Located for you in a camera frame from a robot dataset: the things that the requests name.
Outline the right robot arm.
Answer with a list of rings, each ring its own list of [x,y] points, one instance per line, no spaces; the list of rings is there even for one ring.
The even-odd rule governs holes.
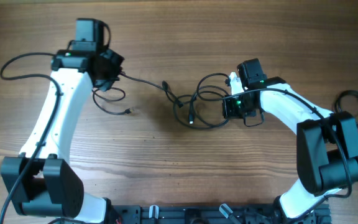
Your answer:
[[[244,210],[244,223],[324,223],[324,201],[347,198],[358,182],[358,130],[347,111],[306,100],[280,77],[267,78],[258,59],[246,60],[226,80],[224,119],[270,113],[296,135],[298,180],[271,205]]]

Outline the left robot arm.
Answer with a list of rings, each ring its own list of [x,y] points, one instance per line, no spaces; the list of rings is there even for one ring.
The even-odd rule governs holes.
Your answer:
[[[52,55],[50,87],[36,125],[19,154],[5,157],[5,205],[17,214],[62,223],[120,223],[111,201],[87,194],[70,167],[70,147],[82,107],[93,91],[118,81],[123,57],[110,49],[111,31],[97,19],[79,18],[75,38]]]

